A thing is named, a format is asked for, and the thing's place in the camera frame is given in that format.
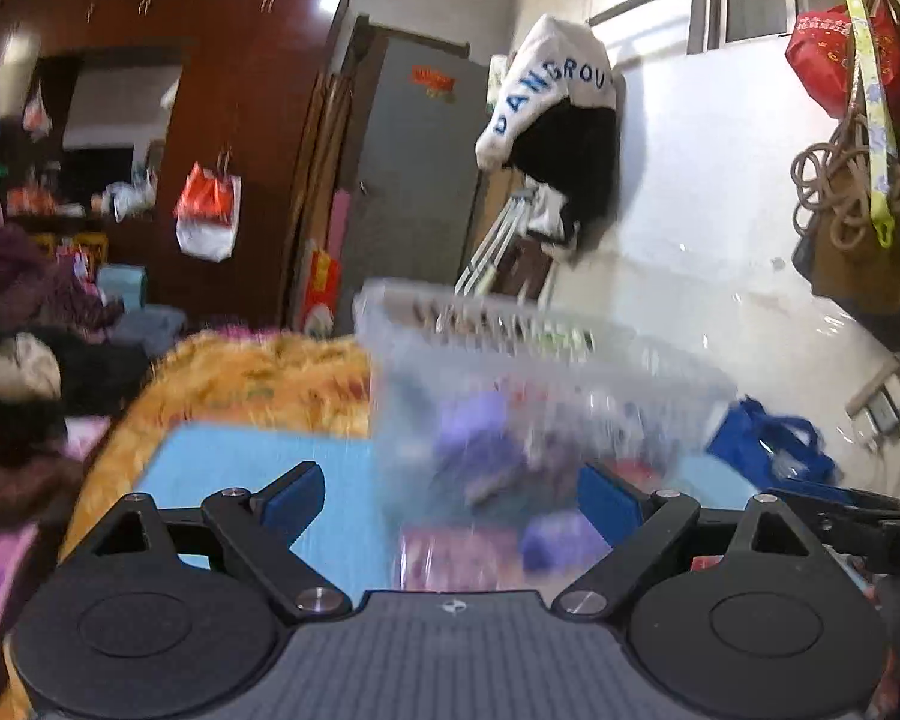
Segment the dark clothes pile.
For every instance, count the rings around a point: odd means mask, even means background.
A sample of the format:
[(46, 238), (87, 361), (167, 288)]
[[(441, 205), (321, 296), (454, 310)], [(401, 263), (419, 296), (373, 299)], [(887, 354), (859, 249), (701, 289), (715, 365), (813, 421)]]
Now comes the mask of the dark clothes pile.
[(91, 293), (73, 262), (0, 227), (0, 528), (80, 488), (66, 419), (118, 415), (148, 380), (146, 349), (107, 338), (121, 316), (123, 305)]

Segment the purple small box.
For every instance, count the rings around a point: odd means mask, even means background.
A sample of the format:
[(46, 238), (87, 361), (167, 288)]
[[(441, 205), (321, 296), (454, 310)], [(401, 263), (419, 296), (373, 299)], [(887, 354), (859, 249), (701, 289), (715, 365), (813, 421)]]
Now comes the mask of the purple small box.
[(523, 570), (530, 574), (587, 569), (610, 551), (611, 546), (579, 511), (533, 518), (520, 540)]

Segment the white black hanging garment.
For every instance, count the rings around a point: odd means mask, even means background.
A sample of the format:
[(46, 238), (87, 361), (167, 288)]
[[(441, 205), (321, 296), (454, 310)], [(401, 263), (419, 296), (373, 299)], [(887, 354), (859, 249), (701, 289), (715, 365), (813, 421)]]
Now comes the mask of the white black hanging garment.
[(617, 89), (606, 47), (580, 23), (540, 16), (500, 85), (475, 144), (484, 172), (510, 167), (535, 186), (526, 236), (570, 259), (608, 215), (617, 165)]

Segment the brown hanging bag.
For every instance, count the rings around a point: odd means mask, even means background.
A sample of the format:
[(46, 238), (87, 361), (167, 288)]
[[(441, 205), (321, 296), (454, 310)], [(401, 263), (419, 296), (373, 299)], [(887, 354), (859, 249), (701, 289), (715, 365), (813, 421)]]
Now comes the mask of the brown hanging bag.
[[(866, 0), (871, 8), (875, 0)], [(900, 1), (888, 0), (900, 26)], [(888, 149), (889, 188), (883, 210), (893, 229), (878, 236), (871, 185), (865, 85), (850, 36), (850, 94), (829, 140), (795, 156), (790, 179), (797, 192), (792, 224), (798, 234), (793, 266), (811, 293), (835, 302), (883, 346), (900, 353), (900, 125)]]

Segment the red hanging plastic bag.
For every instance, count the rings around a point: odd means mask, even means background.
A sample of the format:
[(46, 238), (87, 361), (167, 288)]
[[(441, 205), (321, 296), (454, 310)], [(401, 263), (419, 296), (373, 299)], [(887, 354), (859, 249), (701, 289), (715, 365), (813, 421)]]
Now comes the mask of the red hanging plastic bag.
[[(875, 0), (870, 25), (880, 64), (880, 80), (893, 122), (900, 125), (900, 26), (888, 0)], [(844, 115), (850, 94), (852, 23), (847, 7), (800, 13), (785, 49), (785, 58), (809, 97), (832, 119)]]

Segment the grey metal door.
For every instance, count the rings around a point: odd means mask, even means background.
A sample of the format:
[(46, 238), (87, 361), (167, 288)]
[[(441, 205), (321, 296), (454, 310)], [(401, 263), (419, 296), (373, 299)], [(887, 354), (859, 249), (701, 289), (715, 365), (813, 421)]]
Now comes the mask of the grey metal door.
[(361, 16), (343, 62), (352, 80), (340, 186), (351, 202), (334, 332), (352, 332), (368, 278), (457, 281), (478, 198), (476, 138), (487, 68), (470, 49)]

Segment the blue fabric tote bag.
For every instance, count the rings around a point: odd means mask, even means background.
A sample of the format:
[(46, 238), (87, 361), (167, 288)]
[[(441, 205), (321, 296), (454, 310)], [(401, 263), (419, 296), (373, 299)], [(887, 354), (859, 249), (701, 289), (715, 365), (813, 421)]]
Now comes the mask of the blue fabric tote bag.
[(773, 415), (754, 398), (741, 398), (728, 408), (706, 452), (758, 491), (834, 484), (837, 479), (836, 463), (808, 419)]

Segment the dark red wooden wardrobe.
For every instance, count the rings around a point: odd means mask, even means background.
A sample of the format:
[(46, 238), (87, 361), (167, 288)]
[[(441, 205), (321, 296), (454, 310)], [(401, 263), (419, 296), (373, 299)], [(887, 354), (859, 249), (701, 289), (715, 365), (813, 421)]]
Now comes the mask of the dark red wooden wardrobe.
[[(295, 169), (318, 78), (349, 0), (6, 0), (0, 65), (16, 37), (37, 57), (86, 50), (175, 49), (182, 75), (170, 116), (155, 216), (133, 223), (133, 259), (149, 293), (194, 320), (284, 317), (299, 211)], [(205, 262), (176, 243), (175, 208), (191, 166), (242, 181), (230, 259)]]

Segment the red white plastic bag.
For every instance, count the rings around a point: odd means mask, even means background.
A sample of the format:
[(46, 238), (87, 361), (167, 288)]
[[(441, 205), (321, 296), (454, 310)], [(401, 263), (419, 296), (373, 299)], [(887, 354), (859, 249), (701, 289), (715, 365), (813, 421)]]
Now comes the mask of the red white plastic bag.
[(230, 259), (237, 242), (242, 179), (194, 163), (173, 209), (182, 254), (205, 262)]

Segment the wall power socket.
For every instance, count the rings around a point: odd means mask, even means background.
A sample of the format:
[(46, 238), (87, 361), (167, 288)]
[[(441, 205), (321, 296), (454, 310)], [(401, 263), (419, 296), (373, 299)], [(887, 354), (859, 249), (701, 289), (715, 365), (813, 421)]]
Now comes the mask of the wall power socket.
[(900, 444), (900, 359), (891, 358), (845, 405), (855, 439), (870, 452)]

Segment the clear plastic perforated basket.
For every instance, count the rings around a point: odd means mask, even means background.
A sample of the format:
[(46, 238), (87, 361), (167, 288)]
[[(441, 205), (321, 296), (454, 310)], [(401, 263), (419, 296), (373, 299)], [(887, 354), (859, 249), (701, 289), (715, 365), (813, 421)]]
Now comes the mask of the clear plastic perforated basket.
[(352, 304), (388, 527), (514, 527), (571, 507), (590, 461), (650, 486), (706, 444), (724, 371), (629, 327), (447, 286), (370, 280)]

